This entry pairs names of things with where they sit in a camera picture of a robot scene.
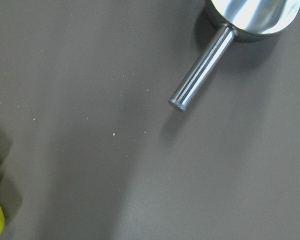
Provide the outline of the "steel ice scoop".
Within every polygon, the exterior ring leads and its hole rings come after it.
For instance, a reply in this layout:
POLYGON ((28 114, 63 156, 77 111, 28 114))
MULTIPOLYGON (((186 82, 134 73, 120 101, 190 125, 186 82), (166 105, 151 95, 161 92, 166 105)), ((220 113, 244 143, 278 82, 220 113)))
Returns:
POLYGON ((300 0, 207 0, 216 27, 213 38, 168 102, 185 112, 232 42, 258 42, 286 29, 300 11, 300 0))

